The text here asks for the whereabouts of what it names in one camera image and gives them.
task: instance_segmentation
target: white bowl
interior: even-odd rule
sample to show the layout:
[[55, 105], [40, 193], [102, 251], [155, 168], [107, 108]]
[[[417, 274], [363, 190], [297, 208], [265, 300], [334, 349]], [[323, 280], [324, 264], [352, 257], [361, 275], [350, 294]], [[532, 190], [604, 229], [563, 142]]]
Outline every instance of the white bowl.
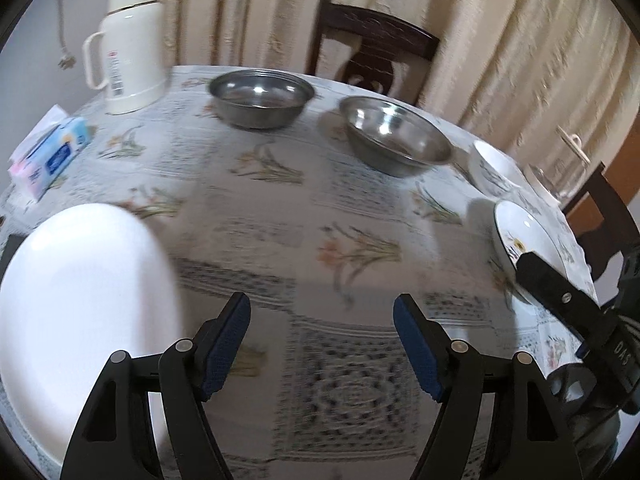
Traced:
[[553, 240], [533, 216], [519, 205], [502, 200], [494, 208], [494, 245], [507, 279], [527, 301], [537, 301], [516, 283], [516, 263], [524, 253], [536, 253], [566, 277], [562, 257]]
[[[43, 222], [0, 286], [2, 382], [18, 420], [57, 464], [109, 355], [163, 352], [185, 332], [162, 245], [111, 205], [79, 205]], [[159, 401], [150, 399], [156, 442], [167, 439]]]
[[475, 140], [469, 153], [469, 174], [485, 195], [501, 196], [526, 187], [527, 181], [513, 159], [484, 140]]

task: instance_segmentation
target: barcode label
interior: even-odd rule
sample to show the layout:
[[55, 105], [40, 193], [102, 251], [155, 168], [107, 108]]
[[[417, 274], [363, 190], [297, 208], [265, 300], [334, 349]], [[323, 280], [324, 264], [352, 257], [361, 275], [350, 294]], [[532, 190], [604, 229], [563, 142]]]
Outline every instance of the barcode label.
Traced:
[[111, 90], [115, 97], [124, 94], [124, 86], [122, 85], [122, 76], [120, 75], [120, 60], [118, 59], [118, 51], [111, 50], [107, 55], [107, 70], [109, 73], [109, 82]]

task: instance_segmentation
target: white dish cover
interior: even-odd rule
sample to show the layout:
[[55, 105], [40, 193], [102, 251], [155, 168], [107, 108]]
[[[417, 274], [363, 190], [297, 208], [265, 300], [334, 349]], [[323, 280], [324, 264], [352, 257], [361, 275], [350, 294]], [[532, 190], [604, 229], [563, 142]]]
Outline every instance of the white dish cover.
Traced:
[[[163, 352], [185, 335], [177, 281], [153, 233], [85, 204], [41, 224], [0, 286], [0, 376], [18, 419], [58, 464], [110, 354]], [[157, 442], [166, 437], [151, 396]]]

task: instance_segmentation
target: beige curtain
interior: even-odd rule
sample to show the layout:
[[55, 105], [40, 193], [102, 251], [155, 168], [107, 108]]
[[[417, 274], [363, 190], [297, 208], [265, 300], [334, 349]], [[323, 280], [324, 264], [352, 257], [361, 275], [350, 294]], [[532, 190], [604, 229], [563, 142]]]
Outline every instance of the beige curtain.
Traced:
[[[398, 16], [441, 39], [433, 63], [397, 63], [391, 95], [458, 124], [519, 162], [561, 171], [578, 134], [608, 164], [640, 102], [640, 48], [609, 0], [335, 0]], [[164, 0], [175, 64], [305, 69], [318, 0]], [[357, 47], [325, 39], [318, 75]]]

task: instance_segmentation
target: wall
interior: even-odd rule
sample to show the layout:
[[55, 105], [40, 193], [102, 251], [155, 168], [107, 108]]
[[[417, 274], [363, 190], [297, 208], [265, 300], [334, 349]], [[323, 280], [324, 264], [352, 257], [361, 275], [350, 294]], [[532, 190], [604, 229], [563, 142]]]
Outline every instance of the wall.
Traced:
[[64, 0], [65, 40], [76, 57], [58, 67], [58, 0], [34, 0], [0, 52], [0, 189], [9, 155], [53, 104], [73, 112], [95, 92], [84, 82], [82, 42], [98, 29], [107, 0]]

